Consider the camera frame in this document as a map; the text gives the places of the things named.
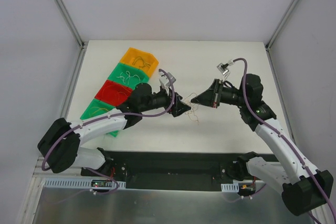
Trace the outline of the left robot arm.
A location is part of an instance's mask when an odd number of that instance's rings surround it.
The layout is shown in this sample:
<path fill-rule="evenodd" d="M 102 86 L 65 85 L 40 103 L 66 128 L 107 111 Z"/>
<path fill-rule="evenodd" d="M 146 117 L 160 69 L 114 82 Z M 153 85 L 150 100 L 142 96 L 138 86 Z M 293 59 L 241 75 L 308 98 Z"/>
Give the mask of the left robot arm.
<path fill-rule="evenodd" d="M 82 144 L 98 136 L 130 128 L 147 117 L 147 111 L 159 108 L 164 109 L 159 115 L 168 113 L 173 117 L 191 110 L 173 89 L 161 87 L 155 93 L 149 84 L 141 83 L 122 104 L 104 114 L 79 122 L 58 118 L 37 145 L 44 158 L 42 170 L 58 174 L 78 165 L 93 169 L 99 176 L 108 175 L 111 164 L 104 150 L 99 147 L 90 150 L 83 148 Z"/>

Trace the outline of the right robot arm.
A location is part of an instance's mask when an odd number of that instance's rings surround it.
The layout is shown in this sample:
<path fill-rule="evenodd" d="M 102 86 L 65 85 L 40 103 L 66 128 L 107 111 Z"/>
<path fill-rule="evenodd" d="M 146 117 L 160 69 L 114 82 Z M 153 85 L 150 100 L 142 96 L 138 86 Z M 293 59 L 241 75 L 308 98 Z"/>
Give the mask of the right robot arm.
<path fill-rule="evenodd" d="M 255 152 L 249 152 L 227 169 L 228 176 L 235 180 L 251 176 L 261 179 L 281 195 L 295 216 L 329 204 L 333 176 L 327 170 L 320 171 L 286 136 L 277 116 L 262 100 L 263 89 L 260 77 L 248 73 L 239 88 L 226 87 L 215 79 L 206 91 L 191 100 L 211 108 L 222 103 L 237 106 L 244 123 L 268 145 L 281 164 L 281 168 L 276 168 Z"/>

